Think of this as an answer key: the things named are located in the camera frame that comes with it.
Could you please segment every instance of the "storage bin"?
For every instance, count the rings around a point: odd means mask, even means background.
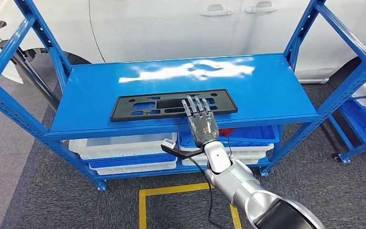
[[[160,153],[88,160],[86,163],[99,175],[110,175],[173,169],[176,168],[176,161],[175,156]]]
[[[340,106],[340,109],[364,130],[364,133],[362,131],[354,131],[360,140],[365,142],[366,137],[362,137],[362,135],[366,135],[366,108],[356,100],[347,100]]]
[[[163,153],[164,139],[176,141],[177,133],[132,135],[70,140],[69,150],[82,160]]]
[[[280,140],[276,125],[237,128],[228,137],[231,147],[268,146],[270,143],[276,143]],[[218,141],[225,147],[228,146],[227,137],[220,135]],[[190,132],[180,132],[179,142],[183,147],[195,147]]]
[[[247,147],[231,147],[232,155],[241,160],[246,165],[257,164],[259,159],[266,156],[266,152],[274,148],[274,144],[268,146],[247,146]],[[181,150],[195,151],[198,148],[185,148],[180,146]],[[230,155],[229,147],[225,148],[228,155]],[[205,154],[197,155],[192,157],[199,165],[207,165],[208,159]],[[194,163],[190,159],[182,160],[182,165],[193,166]]]

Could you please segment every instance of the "floor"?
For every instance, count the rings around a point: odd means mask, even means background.
[[[54,86],[49,61],[49,57],[39,56],[33,64]],[[341,78],[333,78],[323,85],[304,85],[304,89],[318,106],[339,82]],[[53,112],[46,112],[47,103],[31,85],[5,79],[0,79],[0,84],[36,118],[50,124]],[[284,138],[298,127],[287,125]],[[366,229],[366,153],[343,165],[331,158],[340,150],[344,145],[325,122],[274,167],[269,177],[257,178],[266,189],[303,203],[326,228]],[[105,192],[98,192],[82,175],[0,114],[1,229],[135,229],[139,226],[139,190],[203,182],[200,173],[111,180]],[[229,205],[218,191],[213,195],[214,221],[233,228]],[[214,228],[206,221],[208,204],[207,190],[147,197],[146,226]],[[244,215],[239,213],[239,218],[242,228],[249,228]]]
[[[56,85],[57,79],[49,56],[38,56],[32,64],[50,87]],[[29,82],[19,84],[1,77],[0,86],[36,119],[43,119],[48,103]],[[33,143],[32,136],[0,112],[0,225]]]

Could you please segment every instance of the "yellow floor marking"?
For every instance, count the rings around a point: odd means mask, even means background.
[[[139,192],[139,203],[138,203],[138,212],[139,212],[139,228],[146,229],[146,197],[147,196],[155,196],[155,195],[164,195],[171,193],[179,193],[179,192],[191,192],[198,190],[208,189],[208,183],[201,184],[192,184],[192,185],[181,185],[181,186],[172,186],[172,187],[159,187],[159,188],[151,188],[151,189],[141,189]],[[232,220],[234,221],[235,229],[242,229],[241,221],[238,215],[238,209],[234,206],[229,205],[232,214]]]
[[[163,194],[171,194],[171,193],[179,193],[179,192],[190,192],[197,190],[208,189],[207,183],[201,184],[192,184],[192,185],[180,185],[180,186],[172,186],[172,187],[159,187],[159,188],[151,188],[144,189],[147,196],[154,195],[163,195]]]
[[[231,214],[232,214],[232,221],[234,221],[234,228],[235,229],[242,229],[241,220],[239,219],[238,209],[229,205],[231,208]]]
[[[146,189],[140,190],[138,210],[140,214],[140,229],[146,229]]]

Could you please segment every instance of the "robotic arm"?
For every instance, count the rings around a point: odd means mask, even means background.
[[[162,149],[181,159],[205,153],[207,179],[246,214],[254,229],[324,229],[323,224],[305,206],[265,190],[252,171],[236,157],[228,157],[221,142],[213,113],[205,99],[187,96],[182,100],[197,151],[179,150],[175,142],[165,139]]]

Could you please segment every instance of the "red object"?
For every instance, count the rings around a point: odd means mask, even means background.
[[[220,129],[220,134],[222,136],[228,136],[234,131],[236,128],[228,128],[228,129]]]

